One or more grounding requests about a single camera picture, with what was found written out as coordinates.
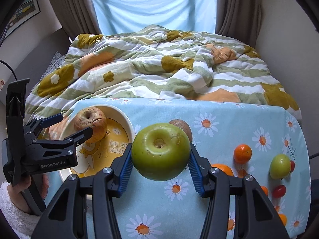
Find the green apple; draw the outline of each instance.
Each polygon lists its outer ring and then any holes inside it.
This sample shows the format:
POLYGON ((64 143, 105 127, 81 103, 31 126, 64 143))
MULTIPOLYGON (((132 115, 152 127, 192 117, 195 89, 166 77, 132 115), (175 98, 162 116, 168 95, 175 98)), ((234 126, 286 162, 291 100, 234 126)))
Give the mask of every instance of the green apple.
POLYGON ((190 156, 190 142, 185 132, 169 123, 143 128, 132 145, 132 161, 147 179, 167 181, 178 176, 190 156))
POLYGON ((269 174, 276 179, 283 179, 290 173, 291 163, 288 156, 284 154, 276 155, 270 164, 269 174))

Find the curtain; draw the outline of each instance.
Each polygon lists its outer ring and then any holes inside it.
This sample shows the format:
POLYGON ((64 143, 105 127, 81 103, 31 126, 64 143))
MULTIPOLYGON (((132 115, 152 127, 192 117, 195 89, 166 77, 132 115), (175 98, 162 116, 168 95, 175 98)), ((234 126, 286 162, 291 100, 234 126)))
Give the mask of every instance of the curtain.
POLYGON ((216 34, 255 47, 261 20, 261 0, 217 0, 216 34))
POLYGON ((72 40, 81 33, 101 34, 92 0, 50 0, 50 3, 72 40))
POLYGON ((215 32, 217 0, 93 0, 102 34, 168 29, 215 32))

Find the fuzzy white sleeve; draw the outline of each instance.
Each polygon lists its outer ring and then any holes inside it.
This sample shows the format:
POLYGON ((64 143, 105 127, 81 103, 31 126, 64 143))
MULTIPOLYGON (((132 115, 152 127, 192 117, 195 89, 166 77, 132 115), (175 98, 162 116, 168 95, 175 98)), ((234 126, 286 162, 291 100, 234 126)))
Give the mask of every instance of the fuzzy white sleeve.
POLYGON ((0 187, 0 208, 10 226, 21 239, 29 238, 40 217, 29 215, 18 209, 10 200, 7 186, 4 182, 0 187))

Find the white bowl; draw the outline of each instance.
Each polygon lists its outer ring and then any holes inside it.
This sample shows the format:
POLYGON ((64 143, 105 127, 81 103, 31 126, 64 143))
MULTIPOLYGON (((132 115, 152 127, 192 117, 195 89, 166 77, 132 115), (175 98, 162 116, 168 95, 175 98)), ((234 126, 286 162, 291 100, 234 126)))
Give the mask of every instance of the white bowl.
MULTIPOLYGON (((78 165, 59 171, 62 181, 72 173, 79 177, 94 175, 104 167, 109 167, 114 158, 123 154, 127 143, 132 143, 135 137, 134 129, 129 118, 123 111, 111 105, 92 105, 99 108, 107 118, 107 135, 99 142, 77 147, 78 165)), ((60 140, 72 135, 76 131, 73 127, 73 119, 63 129, 60 140)))

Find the orange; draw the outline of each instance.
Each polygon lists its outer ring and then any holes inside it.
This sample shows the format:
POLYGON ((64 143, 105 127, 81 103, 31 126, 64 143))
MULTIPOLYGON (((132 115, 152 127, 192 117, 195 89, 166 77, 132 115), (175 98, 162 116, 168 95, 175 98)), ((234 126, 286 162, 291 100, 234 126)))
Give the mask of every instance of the orange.
POLYGON ((234 174, 232 173, 232 169, 225 164, 212 164, 212 167, 216 167, 222 170, 224 173, 226 173, 229 176, 234 176, 234 174))
POLYGON ((278 215, 279 215, 279 217, 280 217, 280 219, 281 219, 283 225, 286 226, 286 224, 287 224, 287 217, 286 217, 284 214, 278 214, 278 215))
POLYGON ((234 160, 239 164, 245 164, 251 159, 251 148, 248 145, 241 144, 234 150, 234 160))
POLYGON ((263 191, 265 192, 266 196, 268 197, 268 189, 265 186, 261 186, 263 191))

